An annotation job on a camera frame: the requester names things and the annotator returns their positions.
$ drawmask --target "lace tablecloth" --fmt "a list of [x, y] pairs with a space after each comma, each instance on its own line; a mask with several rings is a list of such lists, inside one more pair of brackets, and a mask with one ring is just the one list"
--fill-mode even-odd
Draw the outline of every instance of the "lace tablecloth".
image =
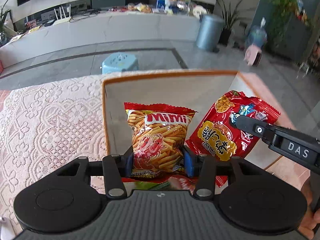
[[[0, 112], [0, 215], [12, 220], [16, 233], [21, 227], [13, 201], [21, 190], [79, 156], [97, 161], [106, 155], [102, 81], [139, 73], [87, 76], [11, 91]], [[104, 192], [102, 178], [93, 177], [91, 184]]]

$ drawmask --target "finger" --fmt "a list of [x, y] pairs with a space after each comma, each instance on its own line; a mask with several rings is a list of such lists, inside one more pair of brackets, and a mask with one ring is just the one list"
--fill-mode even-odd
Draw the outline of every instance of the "finger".
[[308, 229], [308, 228], [304, 228], [304, 227], [299, 227], [298, 231], [303, 234], [306, 238], [308, 238], [309, 240], [312, 240], [312, 238], [315, 236], [315, 234], [313, 233], [312, 230]]
[[320, 209], [313, 215], [313, 220], [320, 224]]
[[310, 177], [303, 184], [303, 186], [301, 188], [301, 192], [305, 196], [307, 203], [308, 203], [308, 206], [309, 206], [312, 202], [312, 191], [310, 188]]
[[317, 225], [317, 223], [313, 219], [313, 212], [311, 211], [311, 208], [308, 207], [307, 212], [304, 215], [300, 226], [312, 230], [316, 227], [316, 225]]

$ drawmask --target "chip bag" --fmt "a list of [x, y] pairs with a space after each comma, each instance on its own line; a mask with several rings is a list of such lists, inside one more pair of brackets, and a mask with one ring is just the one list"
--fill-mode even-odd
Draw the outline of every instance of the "chip bag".
[[132, 127], [132, 176], [153, 179], [163, 172], [184, 172], [179, 150], [195, 111], [165, 104], [124, 103]]
[[[211, 154], [219, 161], [228, 161], [233, 155], [246, 157], [259, 138], [236, 128], [240, 115], [273, 124], [280, 113], [257, 97], [233, 90], [211, 107], [186, 144], [197, 155]], [[221, 187], [227, 179], [217, 176], [216, 184]]]

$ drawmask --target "blue plastic stool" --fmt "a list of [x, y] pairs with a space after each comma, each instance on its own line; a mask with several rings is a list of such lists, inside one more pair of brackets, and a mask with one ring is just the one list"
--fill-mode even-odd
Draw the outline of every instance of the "blue plastic stool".
[[102, 74], [131, 70], [139, 70], [138, 59], [132, 54], [112, 53], [102, 63]]

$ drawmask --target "gray trash can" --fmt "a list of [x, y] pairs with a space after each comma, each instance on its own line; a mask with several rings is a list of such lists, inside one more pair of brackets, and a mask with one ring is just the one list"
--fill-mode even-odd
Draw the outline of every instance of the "gray trash can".
[[200, 17], [201, 25], [196, 39], [196, 46], [200, 49], [213, 51], [218, 44], [225, 21], [213, 14]]

